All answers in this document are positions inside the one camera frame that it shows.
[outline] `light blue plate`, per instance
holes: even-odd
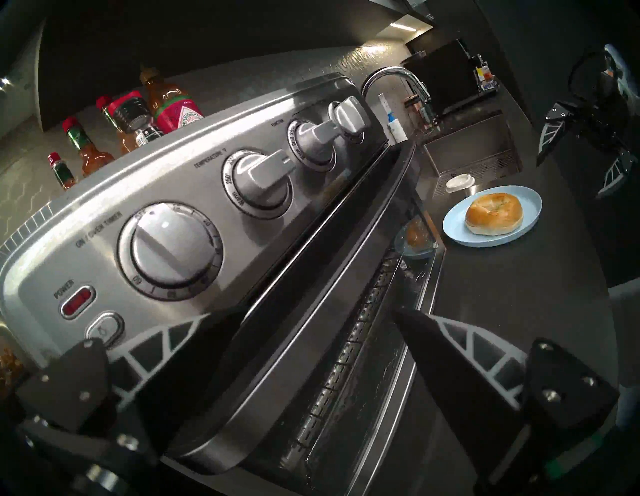
[[[522,225],[515,231],[498,236],[483,236],[482,234],[474,234],[467,228],[465,216],[467,215],[468,208],[480,196],[491,193],[509,193],[519,199],[522,205],[524,219],[522,220]],[[490,246],[508,243],[528,233],[538,221],[541,211],[542,198],[540,198],[540,195],[533,191],[533,189],[525,188],[524,186],[499,186],[497,188],[486,189],[462,200],[458,205],[453,207],[444,218],[442,230],[447,236],[459,244],[474,248],[488,248]]]

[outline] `black countertop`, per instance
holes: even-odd
[[[442,232],[447,212],[472,193],[433,196],[437,177],[422,147],[418,192],[440,231],[447,253],[434,315],[486,328],[529,351],[536,337],[551,339],[617,387],[618,350],[609,295],[584,218],[557,165],[536,167],[539,136],[510,94],[480,102],[442,122],[447,134],[500,110],[511,130],[523,172],[473,191],[515,184],[538,192],[536,226],[511,243],[469,248]],[[437,136],[417,136],[425,143]],[[472,494],[473,468],[417,376],[372,494]]]

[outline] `function knob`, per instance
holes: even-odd
[[[231,201],[249,215],[279,217],[291,205],[289,174],[295,163],[284,150],[266,156],[253,150],[232,154],[223,165],[223,183]]]
[[[133,286],[160,300],[183,300],[203,291],[218,275],[223,255],[213,223],[174,203],[151,205],[133,216],[118,251]]]
[[[349,97],[342,103],[332,102],[329,105],[329,118],[344,134],[350,136],[359,136],[371,125],[367,111],[356,97]]]
[[[366,110],[356,97],[349,97],[342,103],[331,103],[328,114],[329,119],[317,125],[295,120],[289,124],[287,131],[289,145],[296,157],[319,172],[333,168],[333,141],[338,136],[360,138],[362,131],[371,125]]]

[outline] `white tile backsplash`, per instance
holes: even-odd
[[[204,115],[211,115],[254,97],[332,72],[343,73],[359,88],[374,70],[398,65],[409,55],[401,42],[374,40],[356,48],[296,51],[237,60],[171,77],[170,80],[191,94]],[[409,93],[402,80],[396,76],[384,77],[376,81],[367,96],[367,102],[391,138],[386,125],[387,115],[378,100],[379,93],[385,94],[394,115],[409,135],[414,128],[403,106],[402,99]],[[99,149],[118,156],[116,134],[95,107],[87,107],[76,116]],[[35,211],[62,193],[47,161],[51,152],[60,154],[76,179],[82,178],[80,159],[61,125],[42,132],[34,116],[0,140],[0,243]]]

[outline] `oven door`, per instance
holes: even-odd
[[[390,311],[431,312],[445,253],[414,152],[387,148],[261,292],[168,465],[227,494],[367,491],[415,375]]]

